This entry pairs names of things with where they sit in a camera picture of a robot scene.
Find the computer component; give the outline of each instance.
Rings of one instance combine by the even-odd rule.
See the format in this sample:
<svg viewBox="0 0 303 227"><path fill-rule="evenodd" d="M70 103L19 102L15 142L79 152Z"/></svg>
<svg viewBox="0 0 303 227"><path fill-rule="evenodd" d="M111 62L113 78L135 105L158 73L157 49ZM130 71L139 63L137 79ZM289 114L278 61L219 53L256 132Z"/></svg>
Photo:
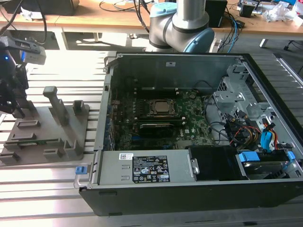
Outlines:
<svg viewBox="0 0 303 227"><path fill-rule="evenodd" d="M39 2L44 14L72 16L74 15L80 0L39 0ZM8 1L3 4L3 7L7 13L12 14L16 10L18 4L19 1ZM40 12L36 0L23 0L21 7L32 12Z"/></svg>
<svg viewBox="0 0 303 227"><path fill-rule="evenodd" d="M240 10L240 17L250 17L253 10L255 9L255 5L250 5L250 3L242 3Z"/></svg>
<svg viewBox="0 0 303 227"><path fill-rule="evenodd" d="M95 214L273 207L303 194L303 129L249 55L107 60L90 180L78 183Z"/></svg>
<svg viewBox="0 0 303 227"><path fill-rule="evenodd" d="M227 0L206 0L205 11L209 15L209 27L220 27L227 6Z"/></svg>

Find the wooden desk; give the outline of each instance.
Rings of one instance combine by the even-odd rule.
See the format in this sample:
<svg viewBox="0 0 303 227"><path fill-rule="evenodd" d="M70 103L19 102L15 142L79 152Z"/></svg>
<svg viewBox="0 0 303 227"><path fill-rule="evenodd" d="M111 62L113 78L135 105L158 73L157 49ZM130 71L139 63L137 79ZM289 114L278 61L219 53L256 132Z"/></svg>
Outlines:
<svg viewBox="0 0 303 227"><path fill-rule="evenodd" d="M12 17L12 14L8 14L5 9L1 7L1 11L5 15L5 17L10 20ZM59 15L46 15L46 23L47 23L47 31L54 32L59 48L66 50L67 49L67 42L65 39L65 35L62 31L61 27L56 26L56 21L59 18ZM0 27L3 27L4 25L7 24L6 19L0 14ZM42 20L33 20L33 21L28 21L25 20L21 15L17 15L14 22L13 26L17 30L26 30L26 31L44 31L44 25Z"/></svg>
<svg viewBox="0 0 303 227"><path fill-rule="evenodd" d="M262 38L262 39L283 39L283 40L303 40L303 26L297 27L292 21L266 22L261 15L252 15L251 18L239 17L239 12L231 8L231 4L237 0L229 0L228 8L230 13L238 20L245 22L245 27L241 32L242 37ZM67 49L64 32L118 32L146 34L141 26L135 12L107 12L99 8L100 0L80 0L80 5L74 16L46 16L48 30L56 34L60 49ZM133 4L126 3L122 8L131 7ZM115 8L108 3L102 4L106 9ZM149 15L142 8L142 17L149 26ZM6 20L0 16L0 26L6 24ZM21 30L43 30L42 21L29 22L20 15L13 23L17 29ZM222 27L214 28L216 40L220 40L231 30L228 20L223 21Z"/></svg>

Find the white paper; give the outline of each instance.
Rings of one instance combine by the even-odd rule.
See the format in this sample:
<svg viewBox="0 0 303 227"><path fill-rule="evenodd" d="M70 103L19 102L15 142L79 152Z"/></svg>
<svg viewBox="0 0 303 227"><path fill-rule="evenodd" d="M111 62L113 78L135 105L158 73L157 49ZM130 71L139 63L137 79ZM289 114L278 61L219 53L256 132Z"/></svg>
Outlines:
<svg viewBox="0 0 303 227"><path fill-rule="evenodd" d="M21 7L21 15L29 21L32 21L33 19L42 19L42 14L40 12L32 12L27 9L24 9Z"/></svg>

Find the sticker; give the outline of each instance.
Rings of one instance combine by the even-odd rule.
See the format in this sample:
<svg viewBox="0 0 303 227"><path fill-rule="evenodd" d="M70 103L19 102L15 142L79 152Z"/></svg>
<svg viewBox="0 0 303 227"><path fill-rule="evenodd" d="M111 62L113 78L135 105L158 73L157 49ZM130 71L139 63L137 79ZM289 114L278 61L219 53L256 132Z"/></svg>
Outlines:
<svg viewBox="0 0 303 227"><path fill-rule="evenodd" d="M133 182L170 182L167 156L133 157Z"/></svg>
<svg viewBox="0 0 303 227"><path fill-rule="evenodd" d="M120 153L119 160L132 160L133 156L134 156L134 154L132 154L132 153L127 153L127 154Z"/></svg>
<svg viewBox="0 0 303 227"><path fill-rule="evenodd" d="M176 63L173 62L173 61L168 61L168 62L166 63L166 67L175 67L175 66L176 66Z"/></svg>

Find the blue latch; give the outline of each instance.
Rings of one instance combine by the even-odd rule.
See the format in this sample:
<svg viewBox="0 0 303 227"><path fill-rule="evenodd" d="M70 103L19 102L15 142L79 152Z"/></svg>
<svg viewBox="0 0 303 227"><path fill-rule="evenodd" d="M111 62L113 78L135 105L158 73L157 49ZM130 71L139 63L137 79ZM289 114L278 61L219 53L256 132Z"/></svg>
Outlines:
<svg viewBox="0 0 303 227"><path fill-rule="evenodd" d="M295 155L293 154L292 151L288 151L287 152L287 156L289 158L290 161L293 161L295 159Z"/></svg>
<svg viewBox="0 0 303 227"><path fill-rule="evenodd" d="M241 162L259 162L260 158L256 151L243 151L239 154Z"/></svg>
<svg viewBox="0 0 303 227"><path fill-rule="evenodd" d="M87 167L86 166L77 166L76 174L77 175L87 174Z"/></svg>

